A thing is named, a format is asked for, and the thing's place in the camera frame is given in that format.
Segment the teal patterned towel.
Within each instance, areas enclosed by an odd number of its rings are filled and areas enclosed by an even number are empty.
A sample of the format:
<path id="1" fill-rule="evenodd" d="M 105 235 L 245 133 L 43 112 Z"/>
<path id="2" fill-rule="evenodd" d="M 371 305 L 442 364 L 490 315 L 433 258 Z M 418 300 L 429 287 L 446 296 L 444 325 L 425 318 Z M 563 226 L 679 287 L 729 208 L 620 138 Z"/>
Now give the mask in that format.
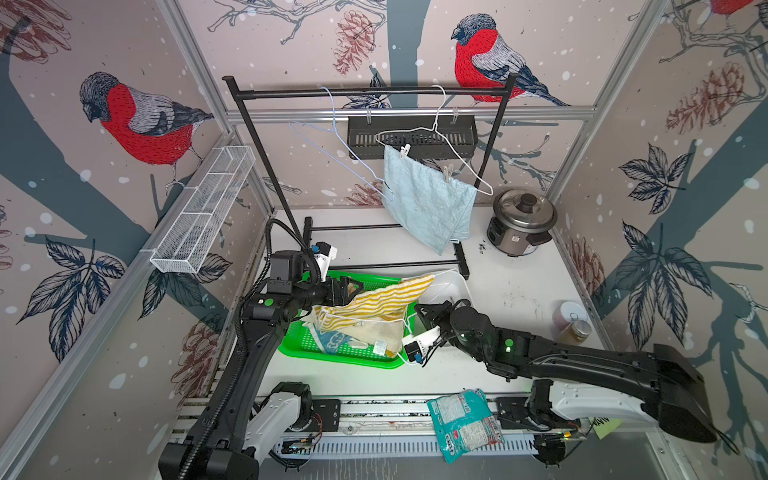
<path id="1" fill-rule="evenodd" d="M 340 331 L 320 332 L 314 325 L 309 326 L 309 331 L 315 345 L 323 354 L 335 355 L 342 347 L 353 350 L 363 350 L 369 347 L 368 343 Z"/>

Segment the yellow striped towel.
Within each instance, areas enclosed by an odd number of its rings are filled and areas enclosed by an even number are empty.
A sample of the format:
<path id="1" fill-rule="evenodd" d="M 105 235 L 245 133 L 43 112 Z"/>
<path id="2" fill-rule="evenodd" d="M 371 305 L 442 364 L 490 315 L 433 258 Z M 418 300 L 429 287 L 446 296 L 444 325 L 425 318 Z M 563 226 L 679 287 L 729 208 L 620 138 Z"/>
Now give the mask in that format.
<path id="1" fill-rule="evenodd" d="M 375 345 L 379 355 L 395 357 L 403 347 L 406 311 L 433 279 L 424 275 L 366 291 L 343 307 L 315 306 L 304 323 L 320 332 L 343 332 Z"/>

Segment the light blue towel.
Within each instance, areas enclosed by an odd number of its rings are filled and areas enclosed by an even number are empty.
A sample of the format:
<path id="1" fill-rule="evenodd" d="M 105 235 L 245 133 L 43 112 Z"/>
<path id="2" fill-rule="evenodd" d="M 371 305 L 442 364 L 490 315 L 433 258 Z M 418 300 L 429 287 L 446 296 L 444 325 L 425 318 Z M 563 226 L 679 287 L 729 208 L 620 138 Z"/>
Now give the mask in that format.
<path id="1" fill-rule="evenodd" d="M 391 146 L 384 149 L 382 204 L 392 218 L 441 255 L 470 237 L 477 189 L 431 169 Z"/>

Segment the light blue wire hanger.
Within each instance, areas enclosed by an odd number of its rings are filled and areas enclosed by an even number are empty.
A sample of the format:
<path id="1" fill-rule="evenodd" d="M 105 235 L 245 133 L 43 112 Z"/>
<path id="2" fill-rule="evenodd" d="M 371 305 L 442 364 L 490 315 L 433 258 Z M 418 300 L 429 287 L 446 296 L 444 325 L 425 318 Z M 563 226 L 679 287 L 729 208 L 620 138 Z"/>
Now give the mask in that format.
<path id="1" fill-rule="evenodd" d="M 300 130 L 297 129 L 297 127 L 308 127 L 310 129 L 314 129 L 320 132 L 329 133 L 332 134 L 336 140 L 345 148 L 345 150 L 348 153 L 348 157 L 350 158 L 351 162 L 353 164 L 359 164 L 362 165 L 365 169 L 368 170 L 368 172 L 373 176 L 373 179 L 375 181 L 379 181 L 382 183 L 382 185 L 385 185 L 386 182 L 383 178 L 380 178 L 375 171 L 369 167 L 356 153 L 352 151 L 352 148 L 347 144 L 347 142 L 344 140 L 344 138 L 341 136 L 338 130 L 337 125 L 337 109 L 335 105 L 335 99 L 333 94 L 331 93 L 331 90 L 327 88 L 326 86 L 321 85 L 320 89 L 329 97 L 330 104 L 331 104 L 331 127 L 329 129 L 324 129 L 316 126 L 315 124 L 306 123 L 306 122 L 300 122 L 291 120 L 288 125 L 290 130 L 298 135 L 300 138 L 305 140 L 309 145 L 313 146 L 315 149 L 317 149 L 319 152 L 336 162 L 338 165 L 342 166 L 344 169 L 346 169 L 348 172 L 353 174 L 358 180 L 360 180 L 363 184 L 366 186 L 372 188 L 376 193 L 380 195 L 382 199 L 391 200 L 391 196 L 388 195 L 382 188 L 376 187 L 373 182 L 368 181 L 364 176 L 358 174 L 347 162 L 345 162 L 341 157 L 338 155 L 332 155 L 328 151 L 326 151 L 323 147 L 321 147 L 319 144 L 312 141 L 309 137 L 307 137 L 304 133 L 302 133 Z"/>

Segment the white hanger with blue towel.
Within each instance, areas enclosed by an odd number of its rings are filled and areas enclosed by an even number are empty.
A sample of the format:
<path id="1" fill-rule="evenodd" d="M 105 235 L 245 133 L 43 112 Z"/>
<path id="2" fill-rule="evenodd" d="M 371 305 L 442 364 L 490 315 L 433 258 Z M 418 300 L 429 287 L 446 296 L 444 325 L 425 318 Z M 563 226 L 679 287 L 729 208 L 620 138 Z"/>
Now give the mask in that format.
<path id="1" fill-rule="evenodd" d="M 441 93 L 442 93 L 442 102 L 441 102 L 441 105 L 436 110 L 436 113 L 435 113 L 435 116 L 434 116 L 434 120 L 433 120 L 432 126 L 430 128 L 419 126 L 419 127 L 414 127 L 414 128 L 411 128 L 411 129 L 385 130 L 385 131 L 382 131 L 380 133 L 376 133 L 374 135 L 375 141 L 377 143 L 379 143 L 380 145 L 382 145 L 382 146 L 386 146 L 387 143 L 385 141 L 383 141 L 383 138 L 386 138 L 386 137 L 391 136 L 391 135 L 395 135 L 395 136 L 400 135 L 403 138 L 403 141 L 402 141 L 403 145 L 401 146 L 401 148 L 402 148 L 405 144 L 410 144 L 408 142 L 408 139 L 412 136 L 413 133 L 418 132 L 418 131 L 424 131 L 424 132 L 428 133 L 428 137 L 429 138 L 439 139 L 451 151 L 453 156 L 456 157 L 462 163 L 462 165 L 475 177 L 476 181 L 481 183 L 481 184 L 483 184 L 483 185 L 485 185 L 487 187 L 487 191 L 484 191 L 484 190 L 481 190 L 478 186 L 475 186 L 475 189 L 477 190 L 478 193 L 480 193 L 482 195 L 486 195 L 488 197 L 492 197 L 493 194 L 494 194 L 493 187 L 488 182 L 483 180 L 482 176 L 478 175 L 475 172 L 475 170 L 471 166 L 471 164 L 468 163 L 465 160 L 465 158 L 462 157 L 459 154 L 459 152 L 456 150 L 454 145 L 451 143 L 450 138 L 448 136 L 446 136 L 445 134 L 443 134 L 442 132 L 439 131 L 439 118 L 440 118 L 440 114 L 441 114 L 442 108 L 445 107 L 447 102 L 448 102 L 448 94 L 447 94 L 445 88 L 443 86 L 439 85 L 439 84 L 433 84 L 433 85 L 431 85 L 431 88 L 436 88 L 436 89 L 439 89 L 441 91 Z"/>

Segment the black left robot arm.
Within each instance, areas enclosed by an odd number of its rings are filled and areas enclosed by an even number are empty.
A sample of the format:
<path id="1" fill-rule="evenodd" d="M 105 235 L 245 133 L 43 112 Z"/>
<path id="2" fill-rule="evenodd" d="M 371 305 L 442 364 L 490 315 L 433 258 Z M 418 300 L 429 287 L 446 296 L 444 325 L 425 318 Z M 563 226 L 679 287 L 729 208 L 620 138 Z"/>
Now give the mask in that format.
<path id="1" fill-rule="evenodd" d="M 328 277 L 334 246 L 289 235 L 297 249 L 265 248 L 265 264 L 237 306 L 234 352 L 185 439 L 165 446 L 158 463 L 162 478 L 256 479 L 285 431 L 311 422 L 312 394 L 305 383 L 280 382 L 258 406 L 264 375 L 293 322 L 316 306 L 348 305 L 363 285 Z"/>

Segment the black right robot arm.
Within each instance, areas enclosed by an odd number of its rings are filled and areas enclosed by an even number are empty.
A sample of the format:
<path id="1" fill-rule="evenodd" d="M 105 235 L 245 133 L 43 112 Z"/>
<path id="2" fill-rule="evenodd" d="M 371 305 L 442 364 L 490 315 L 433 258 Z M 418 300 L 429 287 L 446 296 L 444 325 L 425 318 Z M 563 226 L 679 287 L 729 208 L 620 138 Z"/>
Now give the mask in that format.
<path id="1" fill-rule="evenodd" d="M 533 380 L 530 407 L 563 420 L 589 416 L 656 423 L 676 438 L 713 443 L 718 438 L 703 376 L 678 350 L 656 344 L 652 352 L 616 352 L 558 343 L 529 332 L 496 327 L 467 299 L 418 303 L 423 326 L 498 377 Z"/>

